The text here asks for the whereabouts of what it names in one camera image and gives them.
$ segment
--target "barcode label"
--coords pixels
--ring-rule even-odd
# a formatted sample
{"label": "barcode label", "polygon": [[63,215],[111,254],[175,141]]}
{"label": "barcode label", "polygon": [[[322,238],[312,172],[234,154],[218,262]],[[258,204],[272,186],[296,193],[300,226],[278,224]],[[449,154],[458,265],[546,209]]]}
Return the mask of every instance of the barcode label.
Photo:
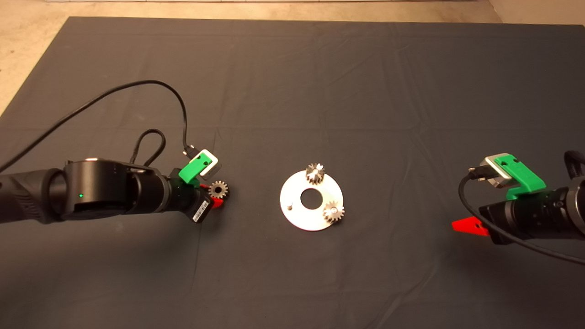
{"label": "barcode label", "polygon": [[203,200],[203,203],[201,203],[201,206],[199,206],[199,209],[197,210],[195,215],[193,215],[194,222],[199,221],[199,218],[201,217],[201,215],[203,215],[203,212],[205,211],[205,209],[207,209],[208,205],[209,205],[209,202],[207,202],[207,200]]}

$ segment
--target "small gear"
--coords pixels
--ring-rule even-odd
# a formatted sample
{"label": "small gear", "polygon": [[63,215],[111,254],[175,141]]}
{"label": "small gear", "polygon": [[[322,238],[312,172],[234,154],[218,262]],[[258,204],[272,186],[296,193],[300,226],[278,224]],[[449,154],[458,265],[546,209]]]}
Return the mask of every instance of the small gear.
{"label": "small gear", "polygon": [[327,203],[325,208],[323,208],[323,216],[325,217],[325,220],[330,223],[339,221],[344,213],[345,208],[342,205],[338,205],[335,201]]}
{"label": "small gear", "polygon": [[223,199],[228,196],[228,193],[228,185],[224,181],[218,180],[209,186],[209,195],[214,198]]}
{"label": "small gear", "polygon": [[307,180],[309,183],[316,185],[323,181],[325,177],[325,169],[320,163],[311,163],[307,167]]}

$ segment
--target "white disc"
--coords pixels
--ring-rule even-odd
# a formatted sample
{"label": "white disc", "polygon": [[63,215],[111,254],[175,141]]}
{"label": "white disc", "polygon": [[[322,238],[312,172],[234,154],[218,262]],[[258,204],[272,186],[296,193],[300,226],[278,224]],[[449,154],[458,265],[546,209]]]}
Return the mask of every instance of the white disc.
{"label": "white disc", "polygon": [[[323,216],[323,209],[327,203],[335,201],[343,206],[343,194],[337,182],[325,174],[323,181],[317,185],[309,183],[305,170],[293,174],[284,182],[280,190],[280,208],[284,216],[298,228],[306,231],[319,231],[330,227]],[[301,194],[308,189],[316,189],[321,193],[323,202],[317,209],[308,209],[301,202]]]}

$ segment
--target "green bracket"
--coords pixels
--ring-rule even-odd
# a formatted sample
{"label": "green bracket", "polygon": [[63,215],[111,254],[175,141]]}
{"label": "green bracket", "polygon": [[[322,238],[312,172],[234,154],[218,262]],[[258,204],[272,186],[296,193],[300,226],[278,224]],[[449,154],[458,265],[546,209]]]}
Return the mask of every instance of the green bracket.
{"label": "green bracket", "polygon": [[197,180],[197,175],[199,175],[207,166],[211,165],[212,160],[208,157],[204,152],[201,152],[197,155],[197,157],[193,158],[181,171],[179,172],[179,177],[185,181],[187,184],[191,185],[199,185],[199,181]]}
{"label": "green bracket", "polygon": [[515,156],[497,157],[494,162],[520,184],[520,186],[508,190],[506,194],[508,200],[516,200],[520,194],[532,193],[546,188],[545,182]]}

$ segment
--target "floor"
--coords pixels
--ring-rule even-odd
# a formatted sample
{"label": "floor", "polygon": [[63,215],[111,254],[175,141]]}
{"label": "floor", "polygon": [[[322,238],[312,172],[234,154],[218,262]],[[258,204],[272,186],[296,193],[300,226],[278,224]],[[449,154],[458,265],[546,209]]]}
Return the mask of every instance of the floor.
{"label": "floor", "polygon": [[471,23],[585,23],[583,0],[157,3],[0,0],[0,114],[69,16]]}

